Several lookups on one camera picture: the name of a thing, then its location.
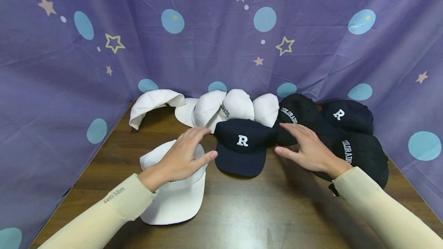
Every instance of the baseball cap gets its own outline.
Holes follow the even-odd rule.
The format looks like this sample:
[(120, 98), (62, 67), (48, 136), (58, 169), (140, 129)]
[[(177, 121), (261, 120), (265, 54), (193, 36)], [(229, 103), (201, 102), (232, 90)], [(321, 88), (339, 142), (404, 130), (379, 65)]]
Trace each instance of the baseball cap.
[(254, 120), (267, 127), (273, 127), (278, 115), (278, 98), (272, 93), (257, 97), (254, 105)]
[(339, 137), (350, 132), (373, 134), (372, 112), (359, 102), (340, 100), (325, 103), (321, 114), (321, 130), (315, 131), (321, 135)]
[(217, 124), (218, 156), (215, 164), (219, 170), (240, 176), (255, 177), (265, 166), (266, 149), (277, 141), (277, 132), (248, 119), (230, 119)]
[(297, 144), (295, 138), (280, 123), (298, 123), (317, 132), (320, 129), (321, 114), (314, 101), (302, 94), (292, 94), (280, 102), (274, 128), (278, 132), (278, 143), (289, 146)]
[[(327, 136), (319, 136), (321, 141), (328, 139)], [(364, 133), (349, 133), (335, 138), (333, 143), (324, 142), (326, 146), (332, 144), (329, 149), (337, 157), (344, 159), (353, 167), (358, 166), (368, 176), (370, 176), (381, 188), (385, 188), (388, 182), (388, 157), (385, 155), (380, 142), (375, 136)], [(327, 181), (332, 181), (332, 178), (321, 172), (315, 172), (317, 176)], [(329, 189), (338, 196), (333, 184)]]
[(171, 107), (179, 107), (186, 104), (185, 97), (181, 93), (172, 90), (161, 89), (145, 92), (137, 99), (131, 108), (129, 126), (138, 130), (147, 112), (165, 107), (166, 103)]
[[(168, 150), (174, 145), (176, 139), (155, 148), (140, 158), (142, 170), (157, 164)], [(198, 159), (205, 154), (199, 144), (194, 153)], [(162, 185), (157, 191), (154, 201), (140, 215), (141, 220), (149, 225), (169, 225), (180, 223), (194, 217), (203, 201), (205, 191), (207, 164), (186, 179), (171, 181)]]
[(175, 108), (175, 117), (189, 127), (207, 127), (215, 129), (213, 119), (220, 109), (226, 92), (211, 91), (200, 98), (185, 98), (185, 105)]
[(200, 98), (198, 99), (198, 101), (194, 101), (195, 111), (192, 116), (192, 109), (186, 108), (181, 110), (176, 109), (175, 117), (178, 119), (178, 121), (186, 120), (187, 124), (189, 124), (188, 117), (191, 117), (194, 126), (188, 126), (206, 127), (208, 129), (211, 129), (212, 133), (214, 133), (216, 124), (221, 121), (226, 121), (232, 118), (254, 120), (254, 105), (252, 104), (250, 96), (245, 91), (240, 89), (233, 89), (225, 94), (224, 97), (220, 93), (210, 95), (211, 98), (213, 98), (213, 96), (216, 97), (216, 99), (205, 100), (201, 103)]

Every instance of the black baseball cap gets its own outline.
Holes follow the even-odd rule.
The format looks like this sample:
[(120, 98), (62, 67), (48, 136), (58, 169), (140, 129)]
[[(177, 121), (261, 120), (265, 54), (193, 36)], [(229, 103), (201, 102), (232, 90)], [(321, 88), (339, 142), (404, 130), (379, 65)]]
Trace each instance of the black baseball cap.
[(372, 135), (374, 118), (367, 106), (353, 101), (340, 100), (323, 104), (321, 130), (316, 133), (339, 137), (356, 132)]
[(229, 119), (216, 124), (218, 157), (215, 164), (219, 170), (255, 177), (265, 166), (266, 149), (277, 142), (273, 128), (249, 119)]
[(317, 132), (320, 130), (321, 113), (314, 101), (301, 94), (292, 94), (282, 99), (274, 129), (278, 133), (278, 143), (284, 146), (297, 144), (297, 140), (280, 123), (298, 123)]
[[(375, 136), (364, 133), (349, 133), (339, 138), (334, 138), (334, 142), (330, 142), (332, 137), (319, 136), (320, 140), (329, 147), (329, 149), (337, 157), (344, 159), (353, 167), (358, 166), (368, 176), (370, 176), (381, 188), (385, 188), (388, 182), (388, 157), (385, 155), (380, 142)], [(315, 172), (317, 176), (327, 181), (332, 178), (321, 172)], [(336, 196), (339, 196), (333, 184), (329, 186)]]

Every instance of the table surface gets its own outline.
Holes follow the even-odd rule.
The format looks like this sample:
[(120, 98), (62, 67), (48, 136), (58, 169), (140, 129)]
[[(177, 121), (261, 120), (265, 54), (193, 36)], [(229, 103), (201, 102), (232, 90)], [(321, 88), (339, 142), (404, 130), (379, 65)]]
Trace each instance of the table surface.
[[(35, 249), (83, 211), (101, 200), (132, 173), (139, 158), (188, 127), (164, 107), (149, 112), (137, 132), (128, 125), (128, 110), (78, 182), (42, 229)], [(207, 135), (201, 144), (215, 150)], [(410, 209), (440, 237), (443, 225), (390, 161), (385, 191)], [(265, 168), (253, 179), (207, 167), (205, 196), (198, 214), (177, 225), (149, 226), (140, 218), (128, 222), (106, 248), (289, 249), (383, 248), (369, 226), (326, 182), (268, 149)]]

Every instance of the polka dot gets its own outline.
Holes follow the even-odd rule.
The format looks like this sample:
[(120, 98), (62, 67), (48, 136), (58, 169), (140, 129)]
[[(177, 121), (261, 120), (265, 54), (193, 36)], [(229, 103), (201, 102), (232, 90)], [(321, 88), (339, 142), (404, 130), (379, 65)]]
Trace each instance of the polka dot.
[(106, 121), (101, 118), (95, 119), (91, 125), (89, 125), (88, 131), (86, 132), (86, 138), (92, 144), (97, 144), (103, 141), (108, 132), (108, 125)]
[(74, 24), (77, 31), (87, 40), (94, 39), (94, 28), (85, 13), (77, 11), (74, 13)]
[(260, 8), (254, 16), (254, 26), (260, 32), (268, 32), (277, 22), (276, 12), (271, 7)]
[(151, 79), (143, 79), (139, 82), (139, 89), (141, 92), (148, 92), (158, 90), (158, 86)]
[(375, 17), (375, 13), (372, 10), (361, 10), (349, 21), (348, 30), (355, 35), (364, 34), (374, 25)]
[(22, 232), (18, 228), (6, 228), (0, 231), (0, 249), (18, 249), (22, 242)]
[(228, 89), (226, 88), (225, 84), (222, 82), (212, 82), (209, 86), (208, 86), (208, 92), (211, 91), (228, 91)]
[(348, 96), (357, 101), (366, 100), (372, 95), (372, 87), (368, 84), (361, 83), (356, 85), (348, 93)]
[(417, 132), (409, 138), (408, 149), (414, 158), (432, 161), (442, 152), (442, 143), (434, 133)]
[(171, 34), (178, 34), (185, 27), (185, 20), (182, 15), (170, 8), (163, 11), (161, 20), (165, 30)]
[(295, 92), (297, 92), (297, 86), (293, 83), (284, 83), (277, 89), (277, 94), (282, 98), (294, 94)]

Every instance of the beige arm sleeve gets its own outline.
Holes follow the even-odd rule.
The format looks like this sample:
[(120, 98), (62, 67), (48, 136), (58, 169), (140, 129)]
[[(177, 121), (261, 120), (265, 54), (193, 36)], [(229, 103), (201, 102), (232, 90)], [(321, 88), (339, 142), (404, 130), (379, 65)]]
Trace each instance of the beige arm sleeve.
[(126, 222), (135, 220), (148, 208), (154, 196), (133, 174), (56, 232), (40, 249), (103, 248)]
[(387, 248), (443, 248), (443, 240), (394, 200), (359, 167), (333, 180), (335, 189), (374, 230)]

